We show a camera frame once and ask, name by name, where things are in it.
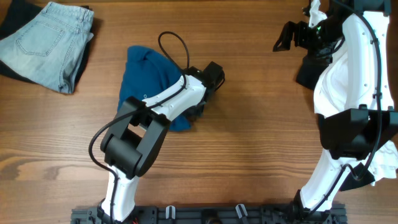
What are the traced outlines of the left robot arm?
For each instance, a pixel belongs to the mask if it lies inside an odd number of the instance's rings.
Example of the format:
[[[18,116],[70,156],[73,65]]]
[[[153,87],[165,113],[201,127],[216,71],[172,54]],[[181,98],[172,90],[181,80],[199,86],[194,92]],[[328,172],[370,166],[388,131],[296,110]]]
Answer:
[[[156,160],[170,125],[178,116],[197,119],[225,81],[222,66],[210,62],[204,70],[190,67],[161,93],[144,100],[129,97],[112,122],[101,130],[109,182],[98,207],[102,223],[123,223],[135,207],[140,177]]]

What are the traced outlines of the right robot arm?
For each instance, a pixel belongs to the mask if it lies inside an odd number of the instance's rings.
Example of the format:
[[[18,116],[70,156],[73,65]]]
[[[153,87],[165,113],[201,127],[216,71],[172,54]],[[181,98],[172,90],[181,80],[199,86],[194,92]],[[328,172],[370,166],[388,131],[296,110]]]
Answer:
[[[313,91],[322,154],[309,181],[282,214],[287,223],[339,223],[338,192],[397,174],[397,111],[389,89],[391,3],[311,0],[307,22],[287,22],[274,51],[307,51],[296,81]]]

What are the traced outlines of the dark blue shirt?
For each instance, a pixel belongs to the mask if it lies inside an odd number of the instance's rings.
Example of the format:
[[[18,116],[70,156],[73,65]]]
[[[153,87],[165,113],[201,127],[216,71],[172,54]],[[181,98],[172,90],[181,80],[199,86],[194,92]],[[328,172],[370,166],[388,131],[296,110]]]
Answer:
[[[134,45],[127,50],[126,68],[119,92],[118,109],[130,97],[144,102],[156,114],[171,121],[171,131],[186,131],[192,125],[182,114],[199,105],[206,87],[192,75],[182,76],[178,68],[153,49]]]

